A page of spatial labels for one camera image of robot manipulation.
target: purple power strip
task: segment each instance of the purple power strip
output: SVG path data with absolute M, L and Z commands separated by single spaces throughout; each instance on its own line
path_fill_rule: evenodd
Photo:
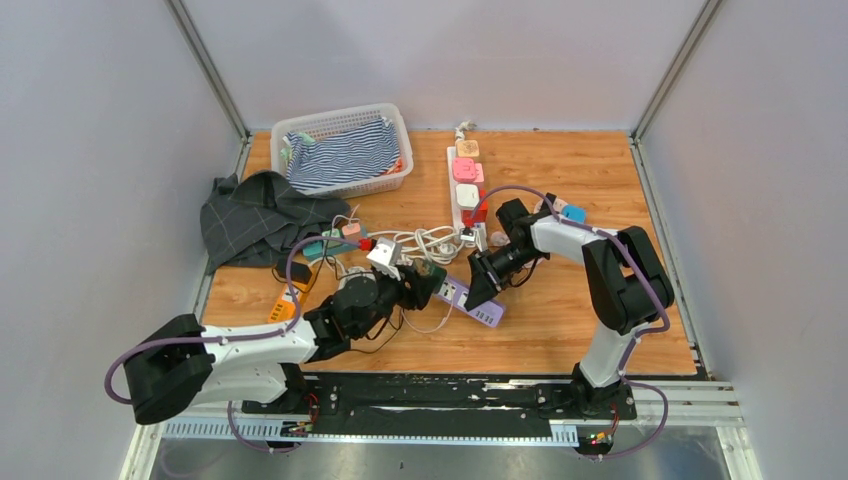
M 494 300 L 489 300 L 470 312 L 466 310 L 463 305 L 465 305 L 465 300 L 468 298 L 468 285 L 450 275 L 445 278 L 442 288 L 439 289 L 438 293 L 433 294 L 433 296 L 438 297 L 448 305 L 455 302 L 453 303 L 453 308 L 488 327 L 497 327 L 504 313 L 506 313 L 506 307 Z

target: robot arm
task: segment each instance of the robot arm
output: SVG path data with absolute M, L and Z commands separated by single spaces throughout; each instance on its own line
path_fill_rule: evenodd
M 345 279 L 285 335 L 273 335 L 280 324 L 214 327 L 200 326 L 193 314 L 172 319 L 143 343 L 175 337 L 250 341 L 167 345 L 128 359 L 124 371 L 136 422 L 158 423 L 189 406 L 219 401 L 278 402 L 293 409 L 305 388 L 298 364 L 350 350 L 351 340 L 365 336 L 396 306 L 423 309 L 442 285 L 444 269 L 424 260 L 395 265 L 399 252 L 394 242 L 378 241 L 367 257 L 372 270 Z
M 626 265 L 612 241 L 596 231 L 560 223 L 547 207 L 530 214 L 518 199 L 504 203 L 496 215 L 510 244 L 494 253 L 478 251 L 468 257 L 472 276 L 465 308 L 491 300 L 508 287 L 511 275 L 552 253 L 583 265 L 601 324 L 588 353 L 574 367 L 572 393 L 581 410 L 596 410 L 621 387 L 621 359 L 637 332 L 648 328 L 659 312 L 635 275 L 622 272 L 622 267 L 633 266 Z M 639 227 L 605 232 L 625 245 L 660 303 L 671 306 L 671 282 L 647 233 Z

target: metal frame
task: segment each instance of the metal frame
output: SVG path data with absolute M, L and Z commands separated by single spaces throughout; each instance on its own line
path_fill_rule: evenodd
M 654 92 L 654 96 L 651 97 L 651 101 L 648 102 L 645 112 L 636 124 L 636 128 L 633 130 L 631 135 L 634 140 L 641 140 L 645 136 L 645 132 L 648 131 L 648 128 L 651 126 L 651 122 L 654 121 L 657 112 L 660 107 L 662 107 L 669 92 L 671 92 L 674 84 L 677 83 L 677 79 L 683 72 L 683 68 L 691 58 L 692 52 L 695 51 L 695 48 L 698 46 L 698 42 L 700 42 L 701 38 L 703 38 L 704 33 L 706 33 L 713 18 L 715 18 L 715 14 L 718 12 L 722 2 L 723 0 L 706 0 L 704 2 L 704 6 L 701 7 L 701 11 L 695 18 L 695 22 L 689 29 L 686 39 L 674 55 L 674 59 L 671 61 L 671 65 L 669 65 L 665 75 L 663 75 L 657 90 Z
M 183 34 L 183 38 L 185 38 L 186 44 L 188 44 L 189 49 L 191 49 L 194 59 L 197 60 L 197 64 L 200 66 L 200 69 L 203 71 L 203 75 L 209 82 L 209 87 L 212 89 L 212 93 L 215 94 L 215 98 L 218 99 L 218 103 L 220 103 L 221 108 L 224 109 L 224 114 L 227 116 L 227 120 L 230 121 L 233 129 L 235 129 L 241 139 L 242 144 L 246 143 L 247 139 L 250 137 L 250 130 L 248 130 L 238 108 L 236 108 L 236 104 L 233 101 L 232 96 L 230 96 L 230 92 L 227 91 L 227 87 L 224 86 L 224 80 L 221 78 L 221 74 L 218 73 L 218 69 L 215 68 L 215 63 L 212 62 L 212 57 L 209 56 L 209 51 L 206 50 L 206 46 L 203 45 L 203 40 L 200 38 L 200 33 L 197 31 L 197 27 L 194 26 L 194 22 L 191 19 L 188 9 L 186 9 L 182 0 L 164 1 L 165 5 L 167 5 L 168 9 L 171 11 L 171 15 L 174 17 L 174 23 L 177 24 L 177 27 Z
M 252 146 L 252 135 L 245 126 L 241 116 L 236 109 L 236 106 L 224 87 L 223 81 L 218 74 L 215 66 L 203 46 L 203 42 L 195 28 L 191 17 L 186 10 L 182 0 L 165 0 L 165 3 L 171 9 L 174 19 L 183 32 L 186 42 L 189 44 L 192 53 L 194 54 L 198 64 L 206 75 L 210 87 L 215 93 L 222 108 L 227 114 L 228 119 L 233 125 L 236 132 L 242 139 L 242 151 L 236 165 L 235 172 L 242 175 L 250 147 Z M 692 56 L 698 42 L 705 34 L 710 22 L 715 17 L 718 8 L 721 6 L 722 0 L 706 0 L 701 11 L 699 12 L 695 22 L 693 23 L 685 41 L 677 51 L 674 60 L 671 62 L 657 90 L 651 98 L 648 106 L 641 116 L 638 125 L 631 132 L 631 151 L 633 153 L 634 162 L 640 181 L 645 192 L 648 209 L 656 228 L 657 237 L 660 243 L 660 248 L 666 260 L 666 266 L 669 269 L 669 275 L 674 279 L 675 290 L 678 297 L 678 305 L 683 320 L 684 329 L 687 338 L 690 340 L 693 358 L 698 366 L 699 373 L 694 377 L 685 376 L 663 376 L 653 377 L 647 383 L 659 386 L 669 397 L 670 409 L 668 425 L 677 426 L 710 426 L 715 427 L 721 441 L 724 452 L 725 461 L 732 478 L 754 478 L 759 479 L 760 473 L 753 454 L 753 450 L 748 442 L 747 430 L 744 420 L 741 415 L 739 404 L 736 401 L 735 392 L 732 386 L 726 382 L 709 381 L 707 372 L 709 364 L 703 357 L 698 346 L 698 332 L 696 324 L 691 320 L 691 314 L 686 302 L 686 285 L 682 281 L 680 271 L 677 269 L 678 256 L 673 242 L 670 241 L 667 234 L 667 226 L 665 224 L 665 215 L 662 201 L 655 195 L 654 192 L 654 177 L 650 171 L 650 167 L 645 158 L 645 152 L 642 148 L 642 138 L 649 129 L 651 123 L 657 115 L 657 112 L 662 107 L 669 92 L 674 87 L 679 76 L 681 75 L 686 63 Z M 213 275 L 203 275 L 197 289 L 197 296 L 194 302 L 194 312 L 198 318 L 202 318 L 206 306 L 206 300 L 211 288 Z M 356 375 L 375 375 L 373 373 L 349 373 L 349 372 L 320 372 L 310 374 L 312 378 L 321 376 L 336 375 L 336 376 L 356 376 Z M 428 377 L 428 375 L 416 374 L 419 379 Z M 445 374 L 435 374 L 435 376 L 444 379 Z M 527 385 L 538 385 L 544 383 L 563 383 L 567 381 L 569 376 L 553 376 L 553 375 L 493 375 L 483 374 L 477 375 L 475 380 L 486 380 L 486 388 L 491 389 L 511 389 L 521 388 Z M 662 402 L 656 398 L 652 392 L 634 390 L 633 398 L 639 410 L 639 417 L 633 421 L 623 421 L 625 425 L 636 426 L 652 426 L 659 422 L 662 414 Z M 375 402 L 375 407 L 378 408 L 415 408 L 415 407 L 379 407 L 380 402 Z M 245 431 L 251 438 L 253 433 L 255 439 L 262 439 L 263 435 L 268 430 L 267 427 L 281 419 L 303 419 L 297 415 L 252 415 L 250 418 L 242 418 L 239 420 L 240 426 L 245 425 L 248 429 L 254 430 Z M 600 425 L 605 425 L 605 420 L 551 420 L 550 425 L 553 436 L 546 438 L 533 438 L 519 441 L 518 444 L 539 444 L 539 445 L 554 445 L 558 442 L 567 439 L 568 432 L 572 432 L 577 427 L 596 428 Z M 152 471 L 152 467 L 156 461 L 156 451 L 159 442 L 162 438 L 218 438 L 221 432 L 228 432 L 229 426 L 226 424 L 226 406 L 204 405 L 194 407 L 186 411 L 183 415 L 176 417 L 167 424 L 155 426 L 137 427 L 133 437 L 130 450 L 126 458 L 124 468 L 121 473 L 122 479 L 147 479 Z M 557 437 L 556 432 L 562 433 L 562 437 Z M 316 435 L 313 441 L 323 442 L 358 442 L 358 443 L 440 443 L 440 444 L 510 444 L 515 443 L 514 439 L 507 438 L 483 438 L 483 437 L 415 437 L 415 436 L 380 436 L 380 435 L 335 435 L 324 434 Z

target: plastic basket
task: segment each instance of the plastic basket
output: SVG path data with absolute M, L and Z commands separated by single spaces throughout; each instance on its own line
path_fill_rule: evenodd
M 283 139 L 289 132 L 306 133 L 315 140 L 321 140 L 353 130 L 381 117 L 394 122 L 400 147 L 401 171 L 356 182 L 303 190 L 302 193 L 310 196 L 350 198 L 400 188 L 404 177 L 412 172 L 412 147 L 409 144 L 409 135 L 406 133 L 403 117 L 398 108 L 391 103 L 345 108 L 277 122 L 271 129 L 271 168 L 283 175 L 286 174 L 288 164 L 280 158 L 280 150 L 285 146 Z

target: dark gray fabric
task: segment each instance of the dark gray fabric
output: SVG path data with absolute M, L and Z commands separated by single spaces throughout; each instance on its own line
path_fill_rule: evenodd
M 209 251 L 207 273 L 221 265 L 267 267 L 308 235 L 330 228 L 350 206 L 336 198 L 312 198 L 295 190 L 279 173 L 216 178 L 200 208 L 200 229 Z

